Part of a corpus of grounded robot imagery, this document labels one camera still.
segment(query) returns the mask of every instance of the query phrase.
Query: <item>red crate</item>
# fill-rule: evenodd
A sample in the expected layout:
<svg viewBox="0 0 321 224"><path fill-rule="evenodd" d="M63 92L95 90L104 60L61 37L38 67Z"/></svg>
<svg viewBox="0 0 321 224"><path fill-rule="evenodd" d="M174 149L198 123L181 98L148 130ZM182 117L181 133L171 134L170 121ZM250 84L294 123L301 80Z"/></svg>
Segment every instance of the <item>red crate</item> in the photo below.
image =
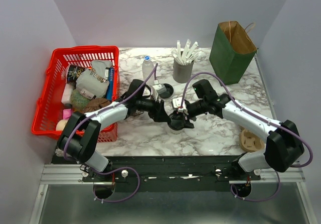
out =
<svg viewBox="0 0 321 224"><path fill-rule="evenodd" d="M34 135L45 135L57 140L62 131L55 131L57 122L62 120L64 106L61 103L66 79L63 77L68 65L91 67L92 60L110 60L115 69L113 96L116 100L119 96L119 49L116 46L79 46L73 48L59 48L53 51L49 67L46 70L46 81L37 100L37 109L32 124ZM111 142L117 140L117 123L114 123L99 134L98 142Z"/></svg>

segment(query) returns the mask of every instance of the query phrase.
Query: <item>gray cup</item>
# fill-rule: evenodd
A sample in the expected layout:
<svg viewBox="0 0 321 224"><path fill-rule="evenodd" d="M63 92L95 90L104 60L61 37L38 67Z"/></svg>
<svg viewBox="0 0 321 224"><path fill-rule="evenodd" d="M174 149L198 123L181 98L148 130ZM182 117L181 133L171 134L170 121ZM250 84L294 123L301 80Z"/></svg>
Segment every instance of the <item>gray cup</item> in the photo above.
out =
<svg viewBox="0 0 321 224"><path fill-rule="evenodd" d="M191 78L194 61L189 65L180 65L174 58L173 79L178 83L187 83Z"/></svg>

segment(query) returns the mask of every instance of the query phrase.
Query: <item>white wall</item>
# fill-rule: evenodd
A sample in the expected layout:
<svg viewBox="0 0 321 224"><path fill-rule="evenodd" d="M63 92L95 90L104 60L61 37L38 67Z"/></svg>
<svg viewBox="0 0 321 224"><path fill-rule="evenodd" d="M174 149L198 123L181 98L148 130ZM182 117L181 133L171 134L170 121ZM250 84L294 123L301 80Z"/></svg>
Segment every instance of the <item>white wall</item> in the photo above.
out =
<svg viewBox="0 0 321 224"><path fill-rule="evenodd" d="M237 20L259 46L286 0L54 0L78 45L211 47L217 24Z"/></svg>
<svg viewBox="0 0 321 224"><path fill-rule="evenodd" d="M0 223L29 222L55 142L31 134L52 51L75 42L53 0L0 0Z"/></svg>
<svg viewBox="0 0 321 224"><path fill-rule="evenodd" d="M258 51L279 120L290 119L314 152L304 168L321 223L321 0L287 0Z"/></svg>

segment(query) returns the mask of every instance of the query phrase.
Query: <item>plastic water bottle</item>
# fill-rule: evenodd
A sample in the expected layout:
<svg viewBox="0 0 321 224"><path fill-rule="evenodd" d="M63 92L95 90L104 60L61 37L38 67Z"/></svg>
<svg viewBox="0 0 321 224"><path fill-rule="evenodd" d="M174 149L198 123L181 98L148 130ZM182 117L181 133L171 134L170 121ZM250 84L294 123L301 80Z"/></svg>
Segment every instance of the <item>plastic water bottle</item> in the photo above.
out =
<svg viewBox="0 0 321 224"><path fill-rule="evenodd" d="M148 75L151 73L151 71L154 69L154 64L151 61L149 56L144 57L144 61L142 63L142 77L144 80L148 77ZM147 85L152 86L154 85L154 75L150 77L150 79L147 81Z"/></svg>

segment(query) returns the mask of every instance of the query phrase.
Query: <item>green paper bag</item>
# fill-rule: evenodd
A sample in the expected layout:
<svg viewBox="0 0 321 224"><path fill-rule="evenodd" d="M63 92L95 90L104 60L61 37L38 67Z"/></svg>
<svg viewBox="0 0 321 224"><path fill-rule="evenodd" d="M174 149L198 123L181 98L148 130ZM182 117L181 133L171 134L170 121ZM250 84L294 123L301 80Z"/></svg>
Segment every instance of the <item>green paper bag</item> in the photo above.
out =
<svg viewBox="0 0 321 224"><path fill-rule="evenodd" d="M224 84L238 83L256 50L256 46L237 21L221 22L216 29L210 62L215 74Z"/></svg>

